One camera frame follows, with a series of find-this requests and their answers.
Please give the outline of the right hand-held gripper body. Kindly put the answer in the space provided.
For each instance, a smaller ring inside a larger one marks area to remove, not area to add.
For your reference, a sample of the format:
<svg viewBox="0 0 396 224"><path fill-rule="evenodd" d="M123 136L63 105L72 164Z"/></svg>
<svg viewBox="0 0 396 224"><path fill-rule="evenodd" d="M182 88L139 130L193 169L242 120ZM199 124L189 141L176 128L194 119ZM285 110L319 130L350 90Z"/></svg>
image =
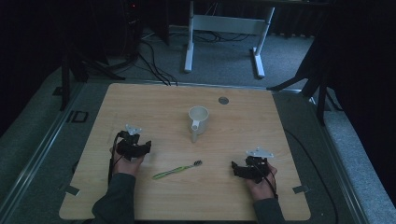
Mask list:
<svg viewBox="0 0 396 224"><path fill-rule="evenodd" d="M274 154L261 147L247 150L246 154L246 165L250 174L249 179L252 179L255 183L260 183L271 173L268 159L273 158Z"/></svg>

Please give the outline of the black computer tower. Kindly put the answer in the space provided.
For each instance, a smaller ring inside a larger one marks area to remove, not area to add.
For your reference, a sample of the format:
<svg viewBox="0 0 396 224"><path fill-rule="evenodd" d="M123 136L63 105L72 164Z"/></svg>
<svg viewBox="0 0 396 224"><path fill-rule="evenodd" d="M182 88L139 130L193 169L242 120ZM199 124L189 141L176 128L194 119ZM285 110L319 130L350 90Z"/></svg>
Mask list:
<svg viewBox="0 0 396 224"><path fill-rule="evenodd" d="M141 0L121 0L121 5L125 28L123 52L129 59L135 60L143 31Z"/></svg>

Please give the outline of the black rectangular floor bracket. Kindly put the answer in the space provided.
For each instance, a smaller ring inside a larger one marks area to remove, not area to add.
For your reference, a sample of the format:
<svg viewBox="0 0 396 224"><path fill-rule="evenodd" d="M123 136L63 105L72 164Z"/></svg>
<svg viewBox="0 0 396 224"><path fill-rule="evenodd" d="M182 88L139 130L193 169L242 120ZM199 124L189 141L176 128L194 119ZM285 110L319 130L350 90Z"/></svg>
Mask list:
<svg viewBox="0 0 396 224"><path fill-rule="evenodd" d="M67 123L84 123L87 121L89 113L86 111L74 111L72 110L67 119Z"/></svg>

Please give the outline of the person's left hand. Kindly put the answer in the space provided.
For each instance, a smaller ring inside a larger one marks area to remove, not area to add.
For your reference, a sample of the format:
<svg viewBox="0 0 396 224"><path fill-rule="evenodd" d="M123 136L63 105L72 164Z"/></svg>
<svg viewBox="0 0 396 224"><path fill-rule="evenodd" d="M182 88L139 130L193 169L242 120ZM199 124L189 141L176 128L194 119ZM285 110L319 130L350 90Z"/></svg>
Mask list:
<svg viewBox="0 0 396 224"><path fill-rule="evenodd" d="M110 167L111 175L127 174L136 176L140 165L144 160L144 156L140 158L132 158L130 161L121 156L115 149L110 149L112 154L112 163Z"/></svg>

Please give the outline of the person's right hand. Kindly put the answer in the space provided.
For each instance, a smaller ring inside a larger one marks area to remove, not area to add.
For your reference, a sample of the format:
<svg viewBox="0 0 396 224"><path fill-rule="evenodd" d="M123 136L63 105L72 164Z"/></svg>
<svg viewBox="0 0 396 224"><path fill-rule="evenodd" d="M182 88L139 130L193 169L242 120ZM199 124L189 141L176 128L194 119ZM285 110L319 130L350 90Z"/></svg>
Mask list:
<svg viewBox="0 0 396 224"><path fill-rule="evenodd" d="M253 180L246 179L247 188L254 202L266 199L276 198L276 179L275 175L277 169L271 164L268 164L270 174L264 178L260 183L255 183Z"/></svg>

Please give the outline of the metal floor rail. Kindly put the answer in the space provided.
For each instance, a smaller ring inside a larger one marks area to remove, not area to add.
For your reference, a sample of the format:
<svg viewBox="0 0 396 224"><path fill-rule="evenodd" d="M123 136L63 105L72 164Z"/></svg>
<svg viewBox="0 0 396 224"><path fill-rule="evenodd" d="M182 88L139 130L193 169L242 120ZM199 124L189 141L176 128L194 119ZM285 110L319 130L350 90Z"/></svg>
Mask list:
<svg viewBox="0 0 396 224"><path fill-rule="evenodd" d="M61 96L40 90L0 137L0 224L7 223L29 188L83 86L73 84L65 104Z"/></svg>
<svg viewBox="0 0 396 224"><path fill-rule="evenodd" d="M313 112L317 119L316 123L325 144L324 151L328 156L329 163L332 167L332 173L337 181L338 188L342 192L348 211L355 224L368 224L367 216L363 211L357 191L354 189L353 183L349 178L338 145L332 138L328 126L324 121L324 112L331 110L331 107L326 103L326 97L320 98L318 92L308 97L308 100L314 107Z"/></svg>

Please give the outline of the white desk frame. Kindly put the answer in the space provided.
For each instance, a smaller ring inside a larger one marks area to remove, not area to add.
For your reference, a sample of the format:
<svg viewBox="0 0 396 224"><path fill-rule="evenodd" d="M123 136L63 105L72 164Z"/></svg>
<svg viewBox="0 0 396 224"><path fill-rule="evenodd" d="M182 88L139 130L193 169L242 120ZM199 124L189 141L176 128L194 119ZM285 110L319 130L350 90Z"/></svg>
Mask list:
<svg viewBox="0 0 396 224"><path fill-rule="evenodd" d="M193 33L195 31L220 32L242 35L257 35L260 39L255 48L252 49L252 61L254 62L258 78L264 78L264 66L262 63L262 48L267 37L275 7L269 7L264 19L245 19L223 16L200 15L194 12L194 0L190 0L188 45L186 49L184 71L192 70L194 43Z"/></svg>

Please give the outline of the white cup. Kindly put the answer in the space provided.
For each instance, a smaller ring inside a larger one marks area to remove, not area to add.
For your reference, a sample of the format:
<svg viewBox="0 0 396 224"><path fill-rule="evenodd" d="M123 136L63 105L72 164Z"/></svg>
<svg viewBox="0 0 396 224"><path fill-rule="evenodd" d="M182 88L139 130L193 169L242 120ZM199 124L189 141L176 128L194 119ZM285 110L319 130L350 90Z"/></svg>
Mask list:
<svg viewBox="0 0 396 224"><path fill-rule="evenodd" d="M189 110L189 118L191 120L191 141L195 143L198 139L198 136L203 134L206 130L209 111L206 107L201 105L193 106Z"/></svg>

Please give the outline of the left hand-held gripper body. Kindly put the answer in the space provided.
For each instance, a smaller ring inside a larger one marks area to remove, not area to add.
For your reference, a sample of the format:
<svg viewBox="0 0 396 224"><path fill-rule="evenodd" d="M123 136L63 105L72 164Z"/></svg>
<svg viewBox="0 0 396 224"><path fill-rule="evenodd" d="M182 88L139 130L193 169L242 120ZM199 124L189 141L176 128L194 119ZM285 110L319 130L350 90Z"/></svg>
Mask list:
<svg viewBox="0 0 396 224"><path fill-rule="evenodd" d="M125 130L120 131L116 135L116 151L127 160L136 158L136 154L139 150L145 149L140 148L138 144L141 128L131 126L129 124L125 125Z"/></svg>

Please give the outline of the black metal stand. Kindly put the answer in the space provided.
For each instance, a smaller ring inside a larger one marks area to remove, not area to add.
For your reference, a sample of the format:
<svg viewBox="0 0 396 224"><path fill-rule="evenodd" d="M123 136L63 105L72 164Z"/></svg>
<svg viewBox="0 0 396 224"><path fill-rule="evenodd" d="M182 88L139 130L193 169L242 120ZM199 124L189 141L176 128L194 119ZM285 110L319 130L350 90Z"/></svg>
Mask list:
<svg viewBox="0 0 396 224"><path fill-rule="evenodd" d="M328 96L327 88L331 64L331 48L326 47L323 41L316 38L299 65L295 76L278 85L269 87L268 91L282 91L288 86L306 79L306 83L302 88L302 95L304 97L312 97L318 91L316 117L319 123L324 126L325 102Z"/></svg>
<svg viewBox="0 0 396 224"><path fill-rule="evenodd" d="M101 64L90 59L84 55L77 47L73 44L65 47L62 57L62 105L60 110L64 111L71 101L70 95L70 74L73 74L77 82L86 82L88 80L88 74L85 71L84 64L91 66L93 69L101 72L102 74L116 80L124 80L124 77L120 77L112 73L109 69L103 67Z"/></svg>

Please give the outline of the green toothbrush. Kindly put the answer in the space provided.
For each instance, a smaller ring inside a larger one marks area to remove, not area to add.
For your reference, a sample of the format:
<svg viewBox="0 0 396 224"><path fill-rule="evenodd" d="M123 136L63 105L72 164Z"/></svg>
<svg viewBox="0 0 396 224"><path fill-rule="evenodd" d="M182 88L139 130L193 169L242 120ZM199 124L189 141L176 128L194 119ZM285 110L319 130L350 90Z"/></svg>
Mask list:
<svg viewBox="0 0 396 224"><path fill-rule="evenodd" d="M167 175L176 174L176 173L179 173L179 172L188 170L188 169L190 169L190 168L192 168L192 167L200 166L202 163L203 163L202 161L195 161L195 162L194 162L193 164L191 164L191 165L180 166L180 167L177 167L177 168L175 168L175 169L172 169L172 170L169 170L169 171L166 171L166 172L162 172L162 173L156 174L156 175L154 175L154 176L152 177L152 179L156 180L156 179L160 179L160 178L166 177Z"/></svg>

